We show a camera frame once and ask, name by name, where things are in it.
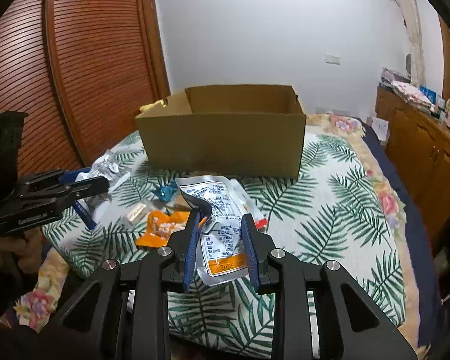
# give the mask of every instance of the leaf print bed sheet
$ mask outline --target leaf print bed sheet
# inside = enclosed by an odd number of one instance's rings
[[[399,226],[404,226],[403,205],[396,194],[374,181],[372,171],[363,166],[347,139],[350,134],[360,136],[360,122],[345,118],[335,123],[324,117],[320,123],[313,118],[307,121],[298,179],[236,177],[267,217],[266,232],[277,247],[305,262],[339,261],[400,326],[406,320],[405,285],[395,238]],[[127,263],[145,256],[149,250],[135,246],[145,231],[144,223],[126,229],[120,224],[121,216],[140,199],[151,198],[159,185],[188,176],[149,167],[138,132],[112,151],[121,166],[132,169],[132,176],[115,190],[96,230],[88,231],[71,209],[61,221],[43,229],[68,264],[84,277],[105,259]],[[208,287],[196,275],[189,293],[168,295],[170,333],[207,347],[269,358],[274,304],[274,295],[253,292],[247,276]],[[307,304],[314,354],[318,355],[311,292],[304,299],[304,307]]]

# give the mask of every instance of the louvered wardrobe door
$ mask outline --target louvered wardrobe door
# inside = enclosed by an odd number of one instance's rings
[[[0,19],[0,111],[28,112],[19,174],[78,168],[48,78],[43,0],[15,0]]]
[[[53,0],[55,76],[87,162],[134,131],[154,100],[137,1]]]

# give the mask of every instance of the white wall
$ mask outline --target white wall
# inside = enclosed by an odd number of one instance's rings
[[[172,92],[216,83],[291,84],[308,112],[373,112],[383,66],[404,72],[392,0],[156,0]],[[341,65],[325,64],[324,54]]]
[[[416,0],[416,5],[422,27],[427,88],[441,96],[443,89],[443,41],[438,13],[428,0]]]

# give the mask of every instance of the orange snack wrapper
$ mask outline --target orange snack wrapper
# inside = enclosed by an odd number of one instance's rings
[[[135,245],[152,248],[165,246],[172,233],[185,228],[189,215],[188,211],[175,211],[172,215],[158,210],[150,212],[147,218],[147,231],[135,241]]]

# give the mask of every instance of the human hand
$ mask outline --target human hand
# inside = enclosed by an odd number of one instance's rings
[[[25,239],[3,237],[0,238],[0,268],[5,267],[5,252],[19,257],[18,268],[30,274],[38,271],[42,265],[42,233],[40,228],[27,230]]]

